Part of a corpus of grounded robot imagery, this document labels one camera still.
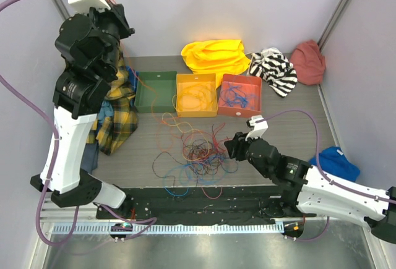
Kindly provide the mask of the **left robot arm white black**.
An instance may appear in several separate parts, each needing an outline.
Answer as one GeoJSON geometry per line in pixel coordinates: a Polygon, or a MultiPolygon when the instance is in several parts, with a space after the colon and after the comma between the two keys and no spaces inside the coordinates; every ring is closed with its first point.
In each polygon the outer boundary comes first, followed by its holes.
{"type": "Polygon", "coordinates": [[[108,3],[99,10],[65,20],[54,45],[66,61],[53,94],[54,125],[57,135],[50,148],[58,149],[56,161],[46,165],[31,185],[40,192],[51,191],[57,206],[76,207],[96,203],[110,207],[119,219],[131,214],[132,204],[119,187],[103,182],[80,165],[88,133],[100,112],[102,101],[116,80],[119,46],[134,34],[122,4],[108,3]]]}

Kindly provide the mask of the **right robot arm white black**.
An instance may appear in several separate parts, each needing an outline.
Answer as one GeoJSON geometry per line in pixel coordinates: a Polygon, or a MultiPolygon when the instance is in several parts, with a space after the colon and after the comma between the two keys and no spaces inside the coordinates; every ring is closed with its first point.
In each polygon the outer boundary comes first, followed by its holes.
{"type": "Polygon", "coordinates": [[[395,243],[395,188],[364,186],[321,172],[317,166],[282,155],[262,138],[251,139],[237,132],[225,142],[228,155],[247,161],[261,176],[279,186],[280,211],[325,215],[370,230],[382,241],[395,243]]]}

